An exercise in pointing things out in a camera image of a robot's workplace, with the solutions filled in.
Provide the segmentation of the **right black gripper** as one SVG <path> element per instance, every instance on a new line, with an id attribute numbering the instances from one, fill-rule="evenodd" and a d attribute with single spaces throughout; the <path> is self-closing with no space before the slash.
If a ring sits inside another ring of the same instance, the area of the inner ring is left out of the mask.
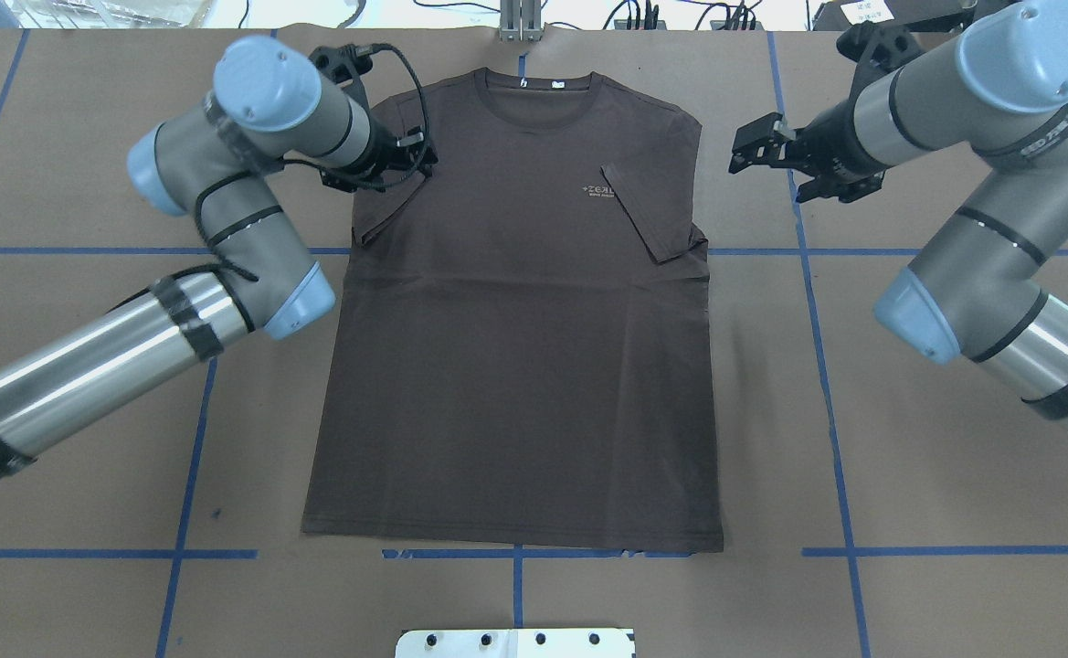
<path id="1" fill-rule="evenodd" d="M 756 118 L 735 130 L 727 172 L 737 175 L 754 166 L 796 168 L 808 175 L 808 182 L 798 187 L 796 200 L 800 204 L 830 198 L 854 203 L 879 192 L 888 166 L 862 147 L 855 132 L 854 109 L 854 103 L 844 101 L 797 129 L 788 145 L 788 158 L 784 145 L 788 126 L 783 113 Z"/>

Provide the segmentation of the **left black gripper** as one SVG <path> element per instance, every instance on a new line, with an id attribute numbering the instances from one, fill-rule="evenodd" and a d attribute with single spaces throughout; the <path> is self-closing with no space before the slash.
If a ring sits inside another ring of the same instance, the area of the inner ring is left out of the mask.
<path id="1" fill-rule="evenodd" d="M 382 174 L 393 163 L 398 148 L 428 148 L 428 134 L 412 130 L 397 141 L 395 135 L 375 118 L 367 118 L 365 122 L 354 121 L 341 144 L 318 157 L 321 184 L 349 193 L 383 186 Z M 406 166 L 400 171 L 400 178 L 413 175 L 429 178 L 433 168 L 439 162 L 435 153 L 405 153 L 405 157 Z"/>

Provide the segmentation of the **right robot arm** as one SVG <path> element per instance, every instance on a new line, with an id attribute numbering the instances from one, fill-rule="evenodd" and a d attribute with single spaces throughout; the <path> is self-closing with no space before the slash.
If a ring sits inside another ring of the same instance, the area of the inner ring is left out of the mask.
<path id="1" fill-rule="evenodd" d="M 1019 1 L 924 50 L 908 29 L 851 26 L 846 100 L 794 129 L 779 112 L 735 134 L 731 174 L 801 172 L 798 203 L 852 203 L 889 170 L 965 144 L 989 174 L 873 306 L 930 361 L 958 356 L 1068 428 L 1068 304 L 1034 280 L 1068 241 L 1068 1 Z"/>

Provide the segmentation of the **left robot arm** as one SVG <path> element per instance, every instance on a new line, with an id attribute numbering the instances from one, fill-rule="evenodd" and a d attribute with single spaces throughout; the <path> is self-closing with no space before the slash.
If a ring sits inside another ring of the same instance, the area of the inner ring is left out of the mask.
<path id="1" fill-rule="evenodd" d="M 190 217 L 213 258 L 153 280 L 0 369 L 0 480 L 246 334 L 283 340 L 332 310 L 321 263 L 267 181 L 303 164 L 333 190 L 382 192 L 430 174 L 428 125 L 398 136 L 370 110 L 362 76 L 382 51 L 400 56 L 390 43 L 301 54 L 246 35 L 215 65 L 203 100 L 134 145 L 127 170 L 138 195 Z"/>

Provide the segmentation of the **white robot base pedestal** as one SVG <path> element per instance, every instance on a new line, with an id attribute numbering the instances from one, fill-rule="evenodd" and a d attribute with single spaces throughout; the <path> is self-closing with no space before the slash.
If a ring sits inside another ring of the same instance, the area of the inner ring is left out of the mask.
<path id="1" fill-rule="evenodd" d="M 400 634 L 396 657 L 637 657 L 631 629 L 515 628 L 413 630 Z"/>

